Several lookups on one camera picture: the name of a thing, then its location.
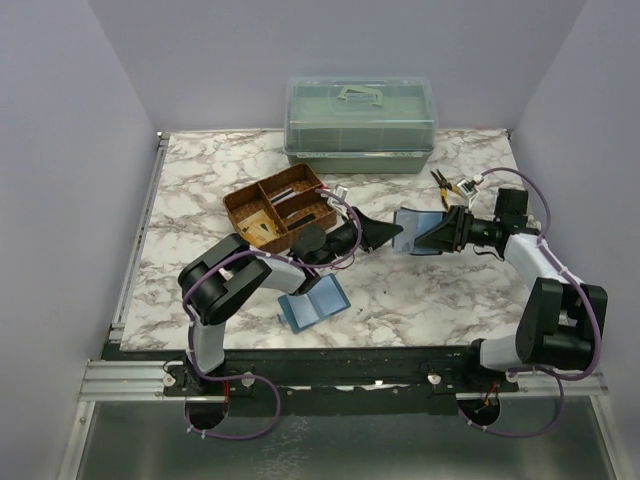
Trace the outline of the yellow handled pliers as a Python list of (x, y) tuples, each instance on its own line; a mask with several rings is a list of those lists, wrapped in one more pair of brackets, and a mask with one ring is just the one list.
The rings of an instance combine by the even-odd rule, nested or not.
[(438, 184), (438, 188), (440, 190), (440, 199), (443, 207), (448, 210), (450, 208), (448, 202), (448, 193), (454, 192), (453, 185), (448, 181), (448, 179), (442, 174), (439, 169), (430, 171), (432, 177)]

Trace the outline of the brown wicker divided tray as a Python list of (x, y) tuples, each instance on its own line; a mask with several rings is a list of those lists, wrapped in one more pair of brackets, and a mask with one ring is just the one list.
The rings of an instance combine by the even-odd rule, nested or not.
[[(316, 219), (310, 223), (317, 223), (325, 230), (336, 225), (337, 212), (318, 193), (323, 187), (323, 182), (309, 165), (299, 164), (233, 191), (223, 198), (223, 203), (232, 226), (243, 239), (238, 223), (264, 209), (275, 221), (279, 237), (260, 247), (246, 241), (263, 251), (281, 253), (292, 246), (297, 232), (309, 224), (289, 231), (287, 226), (297, 219), (313, 213)], [(271, 197), (289, 188), (293, 188), (298, 194), (277, 205), (269, 202)]]

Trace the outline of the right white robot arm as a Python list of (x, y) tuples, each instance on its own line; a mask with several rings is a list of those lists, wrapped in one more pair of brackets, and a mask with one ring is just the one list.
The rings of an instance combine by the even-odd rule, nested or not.
[(527, 191), (500, 189), (491, 220), (474, 216), (467, 207), (451, 206), (446, 211), (418, 211), (409, 222), (410, 254), (489, 247), (529, 289), (515, 334), (476, 341), (478, 357), (461, 365), (461, 382), (474, 392), (493, 384), (496, 371), (538, 368), (577, 381), (590, 375), (599, 361), (608, 295), (561, 264), (540, 231), (528, 227), (527, 207)]

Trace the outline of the blue plastic card sleeve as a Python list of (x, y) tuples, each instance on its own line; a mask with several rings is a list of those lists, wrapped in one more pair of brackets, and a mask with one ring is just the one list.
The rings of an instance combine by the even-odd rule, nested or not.
[(351, 307), (351, 303), (334, 274), (322, 277), (303, 295), (278, 298), (278, 319), (298, 334)]

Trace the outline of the gold cards in tray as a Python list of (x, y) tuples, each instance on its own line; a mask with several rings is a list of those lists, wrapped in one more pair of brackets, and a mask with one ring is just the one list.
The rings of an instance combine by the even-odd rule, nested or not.
[(245, 240), (258, 247), (279, 237), (275, 221), (264, 209), (239, 222), (238, 228)]

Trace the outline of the black leather card holder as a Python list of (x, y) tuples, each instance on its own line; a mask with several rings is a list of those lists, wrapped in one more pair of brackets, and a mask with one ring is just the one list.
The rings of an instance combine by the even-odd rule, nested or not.
[(416, 246), (415, 240), (439, 224), (443, 217), (442, 211), (418, 211), (404, 207), (396, 210), (393, 223), (401, 226), (403, 231), (392, 239), (393, 252), (413, 256), (440, 255), (441, 251), (436, 249)]

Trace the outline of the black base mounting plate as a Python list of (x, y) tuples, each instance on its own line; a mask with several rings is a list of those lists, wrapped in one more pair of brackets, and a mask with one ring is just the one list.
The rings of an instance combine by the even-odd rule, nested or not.
[(164, 364), (167, 397), (236, 417), (454, 415), (456, 397), (517, 391), (469, 346), (229, 350), (210, 380), (184, 357)]

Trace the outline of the green clear-lid storage box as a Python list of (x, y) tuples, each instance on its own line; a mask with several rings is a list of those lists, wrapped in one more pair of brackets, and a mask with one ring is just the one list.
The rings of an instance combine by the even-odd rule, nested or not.
[(424, 77), (294, 77), (283, 151), (323, 174), (417, 174), (434, 151), (438, 115)]

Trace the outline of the dark credit card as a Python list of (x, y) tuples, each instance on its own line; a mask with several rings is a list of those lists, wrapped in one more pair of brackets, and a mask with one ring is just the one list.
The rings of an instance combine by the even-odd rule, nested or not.
[(296, 230), (297, 228), (299, 228), (299, 227), (301, 227), (301, 226), (303, 226), (303, 225), (305, 225), (307, 223), (310, 223), (310, 222), (314, 221), (315, 219), (316, 219), (316, 215), (313, 214), (313, 213), (310, 213), (310, 214), (308, 214), (308, 215), (306, 215), (304, 217), (301, 217), (301, 218), (297, 219), (293, 223), (289, 224), (287, 226), (287, 229), (289, 231)]

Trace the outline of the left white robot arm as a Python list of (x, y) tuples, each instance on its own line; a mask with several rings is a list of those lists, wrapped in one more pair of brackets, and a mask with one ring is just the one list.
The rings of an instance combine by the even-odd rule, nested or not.
[(183, 308), (190, 317), (187, 382), (201, 395), (214, 393), (222, 380), (226, 322), (260, 288), (279, 291), (281, 317), (299, 333), (350, 307), (333, 267), (360, 248), (376, 250), (403, 232), (394, 223), (373, 220), (357, 208), (352, 218), (326, 232), (309, 223), (295, 236), (289, 256), (255, 249), (231, 234), (185, 267), (178, 276)]

